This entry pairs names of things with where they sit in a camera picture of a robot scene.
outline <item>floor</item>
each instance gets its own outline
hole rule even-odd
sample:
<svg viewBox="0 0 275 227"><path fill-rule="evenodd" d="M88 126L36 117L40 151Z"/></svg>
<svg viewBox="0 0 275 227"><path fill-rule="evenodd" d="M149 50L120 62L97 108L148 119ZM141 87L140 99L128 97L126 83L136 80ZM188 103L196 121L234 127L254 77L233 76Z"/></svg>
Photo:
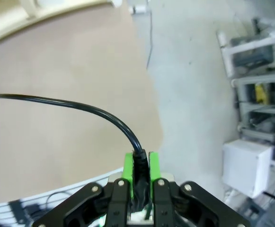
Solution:
<svg viewBox="0 0 275 227"><path fill-rule="evenodd" d="M195 181L219 199L224 196L222 145L238 134L233 91L215 33L218 29L228 37L253 33L250 19L260 14L254 11L257 4L257 0L150 2L154 47L148 71L164 131L161 170L173 173L178 183ZM147 54L149 16L133 19Z"/></svg>

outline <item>white slatted surface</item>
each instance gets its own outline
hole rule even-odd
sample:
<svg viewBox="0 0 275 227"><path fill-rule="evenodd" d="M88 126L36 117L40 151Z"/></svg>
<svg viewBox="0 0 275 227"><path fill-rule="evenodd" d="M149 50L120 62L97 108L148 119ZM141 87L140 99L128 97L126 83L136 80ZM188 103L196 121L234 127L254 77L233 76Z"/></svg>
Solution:
<svg viewBox="0 0 275 227"><path fill-rule="evenodd" d="M41 209L45 209L46 200L47 200L48 196L51 195L52 193L54 193L54 192L68 192L70 194L73 194L90 182L97 182L101 185L106 185L106 183L108 181L108 177L111 174L122 172L122 170L123 170L123 168L119 168L119 169L114 170L110 173L107 173L107 174L104 174L104 175L101 175L101 176L98 176L98 177L95 177L95 178L92 178L92 179L89 179L89 180L86 180L86 181L83 181L80 183L76 183L76 184L73 184L70 186L59 188L59 189L56 189L53 191L45 192L45 193L42 193L39 195L34 195L34 196L27 197L27 198L23 198L23 199L21 199L22 206L25 207L27 205L37 203L40 205ZM50 200L48 201L48 207L54 208L58 204L63 202L65 199L67 199L68 197L69 197L69 195L67 195L65 193L53 195L50 198ZM24 226L24 225L17 224L17 222L13 216L13 213L11 212L11 209L7 202L0 203L0 225L11 226L11 227Z"/></svg>

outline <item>screw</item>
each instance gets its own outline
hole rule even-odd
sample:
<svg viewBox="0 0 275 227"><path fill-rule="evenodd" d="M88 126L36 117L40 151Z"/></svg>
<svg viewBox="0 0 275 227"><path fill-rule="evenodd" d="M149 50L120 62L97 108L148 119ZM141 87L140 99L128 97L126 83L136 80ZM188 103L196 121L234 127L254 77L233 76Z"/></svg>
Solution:
<svg viewBox="0 0 275 227"><path fill-rule="evenodd" d="M118 182L118 185L119 185L119 186L123 186L123 185L124 185L124 181L119 181L119 182Z"/></svg>
<svg viewBox="0 0 275 227"><path fill-rule="evenodd" d="M98 187L97 186L94 186L92 189L91 189L93 192L96 192L98 190Z"/></svg>
<svg viewBox="0 0 275 227"><path fill-rule="evenodd" d="M185 189L186 189L187 191L191 191L191 190L192 190L192 187L191 187L191 185L186 184L186 185L185 185Z"/></svg>
<svg viewBox="0 0 275 227"><path fill-rule="evenodd" d="M164 180L158 180L158 185L159 185L159 186L164 186L164 185L165 185Z"/></svg>

